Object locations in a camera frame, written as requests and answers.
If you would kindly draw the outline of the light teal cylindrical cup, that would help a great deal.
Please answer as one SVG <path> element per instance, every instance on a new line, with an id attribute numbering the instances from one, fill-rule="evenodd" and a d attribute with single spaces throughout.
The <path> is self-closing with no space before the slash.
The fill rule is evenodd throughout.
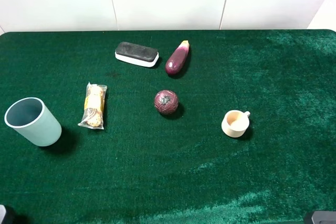
<path id="1" fill-rule="evenodd" d="M 35 97 L 13 103 L 7 109 L 4 121 L 7 126 L 39 147 L 56 143 L 62 133 L 60 123 L 44 102 Z"/>

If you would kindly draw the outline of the dark red round ball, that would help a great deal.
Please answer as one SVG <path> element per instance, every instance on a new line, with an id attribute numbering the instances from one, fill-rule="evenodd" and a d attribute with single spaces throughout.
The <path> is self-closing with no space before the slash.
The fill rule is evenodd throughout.
<path id="1" fill-rule="evenodd" d="M 171 90 L 161 90 L 154 98 L 154 107 L 164 115 L 174 113 L 179 105 L 179 99 L 175 92 Z"/>

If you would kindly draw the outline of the green velvet tablecloth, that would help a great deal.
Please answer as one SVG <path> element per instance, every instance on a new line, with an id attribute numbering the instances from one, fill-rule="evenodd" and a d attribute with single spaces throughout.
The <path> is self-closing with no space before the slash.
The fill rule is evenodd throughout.
<path id="1" fill-rule="evenodd" d="M 165 64 L 184 40 L 179 73 Z M 157 49 L 147 68 L 121 42 Z M 78 126 L 107 86 L 103 130 Z M 171 90 L 177 110 L 155 95 Z M 1 36 L 1 114 L 42 99 L 62 137 L 40 148 L 1 123 L 1 203 L 17 223 L 278 223 L 335 210 L 335 32 L 97 31 Z M 249 111 L 238 138 L 221 127 Z"/>

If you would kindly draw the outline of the purple toy eggplant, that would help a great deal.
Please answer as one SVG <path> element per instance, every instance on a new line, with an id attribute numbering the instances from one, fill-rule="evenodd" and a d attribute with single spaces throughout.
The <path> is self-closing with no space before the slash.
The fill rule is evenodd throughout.
<path id="1" fill-rule="evenodd" d="M 188 40 L 184 40 L 175 49 L 165 64 L 165 71 L 168 75 L 174 75 L 183 68 L 189 53 L 190 44 Z"/>

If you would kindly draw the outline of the black and white eraser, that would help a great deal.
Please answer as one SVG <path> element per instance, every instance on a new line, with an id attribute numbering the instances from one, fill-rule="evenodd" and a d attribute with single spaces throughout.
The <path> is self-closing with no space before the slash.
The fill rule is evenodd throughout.
<path id="1" fill-rule="evenodd" d="M 159 52 L 154 48 L 123 41 L 115 49 L 115 57 L 126 63 L 151 68 L 157 63 Z"/>

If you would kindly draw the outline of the small wooden cup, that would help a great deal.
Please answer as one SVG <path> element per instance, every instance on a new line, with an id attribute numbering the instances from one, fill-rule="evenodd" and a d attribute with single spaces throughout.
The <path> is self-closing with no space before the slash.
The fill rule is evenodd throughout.
<path id="1" fill-rule="evenodd" d="M 249 116 L 249 111 L 228 111 L 221 123 L 222 131 L 232 138 L 241 137 L 250 125 Z"/>

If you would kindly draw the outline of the wrapped biscuit packet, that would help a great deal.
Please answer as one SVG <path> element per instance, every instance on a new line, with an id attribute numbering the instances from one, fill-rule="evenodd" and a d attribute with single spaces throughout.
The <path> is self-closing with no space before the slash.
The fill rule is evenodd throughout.
<path id="1" fill-rule="evenodd" d="M 78 126 L 93 130 L 103 130 L 103 112 L 107 86 L 102 84 L 91 84 L 86 87 L 86 98 L 84 112 Z"/>

